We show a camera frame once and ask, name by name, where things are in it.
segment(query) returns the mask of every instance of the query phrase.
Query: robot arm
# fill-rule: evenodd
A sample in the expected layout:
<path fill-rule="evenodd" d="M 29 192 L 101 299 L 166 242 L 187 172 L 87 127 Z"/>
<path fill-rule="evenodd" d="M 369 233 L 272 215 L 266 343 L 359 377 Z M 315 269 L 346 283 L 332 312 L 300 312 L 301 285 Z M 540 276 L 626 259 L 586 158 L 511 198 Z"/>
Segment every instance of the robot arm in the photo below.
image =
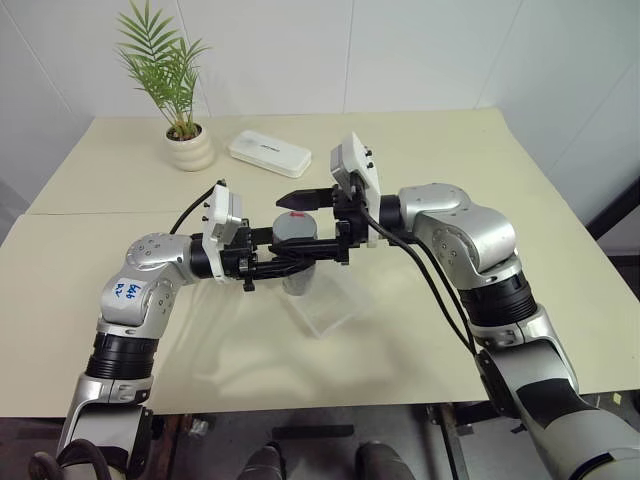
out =
<path fill-rule="evenodd" d="M 335 238 L 276 244 L 271 228 L 250 227 L 239 197 L 219 182 L 205 205 L 202 234 L 152 234 L 129 248 L 124 266 L 103 290 L 94 351 L 58 447 L 62 478 L 94 478 L 91 449 L 79 439 L 99 448 L 112 478 L 136 478 L 144 470 L 152 412 L 141 404 L 182 285 L 213 277 L 244 280 L 244 289 L 252 291 L 254 280 L 286 277 L 317 260 L 348 264 L 349 249 L 376 243 L 363 208 L 383 229 L 422 242 L 437 258 L 483 347 L 475 361 L 489 398 L 499 413 L 522 419 L 554 478 L 635 478 L 640 437 L 577 395 L 576 376 L 544 307 L 533 298 L 506 218 L 451 185 L 381 196 L 371 151 L 355 135 L 332 152 L 331 172 L 338 182 L 333 188 L 292 192 L 277 205 L 332 208 Z M 261 262 L 255 252 L 265 244 L 275 257 Z"/>
<path fill-rule="evenodd" d="M 507 219 L 451 185 L 404 188 L 398 196 L 402 228 L 428 246 L 459 292 L 484 347 L 476 364 L 497 411 L 522 420 L 556 479 L 635 478 L 640 436 L 578 396 L 576 375 L 534 300 Z"/>

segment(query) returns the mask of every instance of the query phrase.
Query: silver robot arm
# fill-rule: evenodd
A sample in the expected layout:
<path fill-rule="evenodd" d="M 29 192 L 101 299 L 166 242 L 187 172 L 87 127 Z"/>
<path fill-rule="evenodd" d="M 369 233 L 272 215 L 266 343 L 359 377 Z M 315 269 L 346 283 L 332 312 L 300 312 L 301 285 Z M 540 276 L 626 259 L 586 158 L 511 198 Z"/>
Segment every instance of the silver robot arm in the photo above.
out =
<path fill-rule="evenodd" d="M 153 357 L 190 270 L 191 238 L 155 233 L 134 242 L 122 269 L 105 285 L 87 368 L 78 378 L 58 445 L 76 439 L 102 449 L 112 477 L 136 478 L 151 440 L 151 410 L 140 405 L 151 391 Z M 86 452 L 63 454 L 66 479 L 94 478 Z"/>
<path fill-rule="evenodd" d="M 476 364 L 496 409 L 520 418 L 555 479 L 640 477 L 640 435 L 577 394 L 578 382 L 522 272 L 515 232 L 458 187 L 399 192 L 404 228 L 431 250 L 484 347 Z"/>

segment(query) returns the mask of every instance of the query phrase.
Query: gray cup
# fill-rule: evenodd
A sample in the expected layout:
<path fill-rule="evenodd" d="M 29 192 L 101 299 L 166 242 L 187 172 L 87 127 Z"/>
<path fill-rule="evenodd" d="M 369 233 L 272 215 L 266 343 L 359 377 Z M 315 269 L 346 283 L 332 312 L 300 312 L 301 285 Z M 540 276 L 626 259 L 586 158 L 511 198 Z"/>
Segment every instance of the gray cup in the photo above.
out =
<path fill-rule="evenodd" d="M 316 221 L 311 215 L 302 212 L 287 212 L 273 222 L 273 243 L 277 244 L 292 238 L 318 238 Z M 289 295 L 304 295 L 311 285 L 315 265 L 301 272 L 289 275 L 282 280 L 282 288 Z"/>

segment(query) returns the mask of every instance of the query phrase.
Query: beige table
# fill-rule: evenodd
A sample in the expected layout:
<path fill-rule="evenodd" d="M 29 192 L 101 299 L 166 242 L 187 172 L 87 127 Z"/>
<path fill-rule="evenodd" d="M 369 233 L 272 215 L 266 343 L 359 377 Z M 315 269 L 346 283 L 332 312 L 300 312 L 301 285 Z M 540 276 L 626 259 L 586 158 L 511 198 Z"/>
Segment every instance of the beige table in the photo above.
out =
<path fill-rule="evenodd" d="M 640 387 L 640 308 L 598 246 L 495 110 L 210 119 L 228 142 L 254 128 L 309 147 L 292 180 L 230 159 L 197 173 L 163 161 L 162 123 L 98 119 L 0 248 L 2 416 L 62 416 L 91 351 L 100 291 L 137 237 L 166 231 L 215 179 L 243 196 L 254 226 L 273 202 L 331 183 L 329 151 L 350 131 L 376 153 L 383 192 L 443 181 L 504 212 L 525 272 L 548 309 L 583 392 Z M 200 215 L 184 226 L 200 228 Z M 317 215 L 332 232 L 330 211 Z M 381 244 L 349 271 L 372 310 L 318 340 L 279 281 L 184 288 L 154 368 L 159 413 L 486 398 L 473 361 L 449 331 L 413 264 Z"/>

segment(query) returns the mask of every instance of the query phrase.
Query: black cable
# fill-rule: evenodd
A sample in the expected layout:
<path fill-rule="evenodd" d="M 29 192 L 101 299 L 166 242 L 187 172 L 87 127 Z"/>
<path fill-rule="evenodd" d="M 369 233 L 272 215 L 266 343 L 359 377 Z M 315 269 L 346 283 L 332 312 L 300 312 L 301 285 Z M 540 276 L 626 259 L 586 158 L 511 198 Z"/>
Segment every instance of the black cable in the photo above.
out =
<path fill-rule="evenodd" d="M 31 480 L 63 480 L 62 470 L 56 459 L 47 452 L 36 452 L 29 459 Z"/>
<path fill-rule="evenodd" d="M 204 192 L 202 195 L 200 195 L 195 202 L 189 205 L 187 209 L 184 212 L 182 212 L 182 215 L 180 215 L 180 217 L 176 221 L 173 228 L 169 230 L 169 233 L 171 235 L 173 235 L 178 231 L 178 228 L 180 228 L 180 225 L 182 225 L 182 222 L 185 221 L 185 219 L 191 214 L 191 212 L 193 212 L 198 207 L 198 205 L 200 205 L 202 202 L 204 202 L 207 198 L 211 196 L 211 194 L 213 193 L 214 187 L 215 185 L 211 187 L 209 190 L 207 190 L 206 192 Z"/>
<path fill-rule="evenodd" d="M 86 455 L 87 463 L 93 466 L 97 480 L 112 480 L 109 464 L 103 453 L 93 443 L 84 438 L 78 438 L 64 447 L 60 455 L 58 455 L 58 463 L 64 465 L 69 458 L 77 458 L 78 451 Z"/>
<path fill-rule="evenodd" d="M 97 480 L 112 480 L 109 465 L 100 449 L 89 440 L 84 439 L 76 439 L 69 443 L 60 452 L 57 459 L 46 452 L 34 453 L 29 459 L 29 478 L 31 480 L 62 480 L 64 475 L 61 465 L 64 465 L 69 459 L 73 460 L 78 457 L 86 457 L 86 463 L 90 463 L 93 467 Z"/>
<path fill-rule="evenodd" d="M 464 313 L 464 309 L 462 308 L 462 304 L 460 303 L 460 300 L 458 300 L 458 296 L 453 291 L 453 288 L 451 288 L 449 279 L 444 274 L 444 272 L 442 271 L 442 267 L 440 266 L 440 263 L 438 262 L 438 260 L 436 260 L 436 257 L 434 257 L 433 253 L 431 252 L 431 250 L 429 250 L 429 248 L 425 245 L 425 243 L 419 238 L 415 238 L 415 237 L 414 237 L 414 241 L 418 244 L 418 246 L 422 249 L 422 251 L 427 255 L 427 257 L 429 258 L 429 261 L 431 262 L 431 265 L 433 265 L 433 268 L 438 273 L 438 276 L 440 277 L 440 280 L 442 281 L 444 288 L 447 289 L 447 293 L 451 297 L 451 301 L 455 305 L 456 310 L 460 315 L 460 319 L 462 320 L 462 324 L 464 325 L 464 330 L 467 333 L 467 340 L 469 341 L 469 345 L 471 346 L 473 354 L 475 355 L 477 353 L 476 342 L 474 341 L 473 334 L 471 333 L 471 329 L 469 328 L 469 320 L 467 319 L 467 316 Z"/>
<path fill-rule="evenodd" d="M 422 276 L 429 284 L 429 288 L 431 289 L 431 292 L 433 293 L 433 296 L 435 297 L 436 302 L 438 302 L 438 306 L 440 307 L 440 310 L 442 311 L 444 318 L 447 320 L 447 323 L 453 329 L 453 331 L 455 332 L 456 336 L 460 339 L 460 341 L 464 344 L 465 348 L 469 350 L 471 354 L 473 354 L 471 345 L 469 345 L 469 342 L 464 338 L 464 335 L 462 334 L 458 326 L 453 321 L 453 318 L 451 318 L 451 315 L 449 314 L 449 311 L 447 310 L 446 305 L 442 301 L 440 292 L 438 292 L 438 288 L 436 287 L 436 284 L 431 278 L 431 275 L 429 275 L 429 271 L 427 270 L 427 267 L 425 266 L 420 256 L 415 252 L 413 248 L 407 245 L 403 240 L 401 240 L 399 237 L 389 232 L 382 225 L 376 222 L 371 217 L 371 215 L 369 215 L 369 212 L 367 211 L 367 208 L 364 205 L 360 207 L 360 212 L 362 213 L 367 223 L 371 226 L 371 228 L 373 228 L 376 232 L 378 232 L 380 235 L 385 237 L 387 240 L 391 241 L 394 245 L 397 245 L 402 250 L 404 250 L 415 262 L 415 264 L 418 266 L 418 269 L 420 270 L 420 273 L 422 273 Z"/>

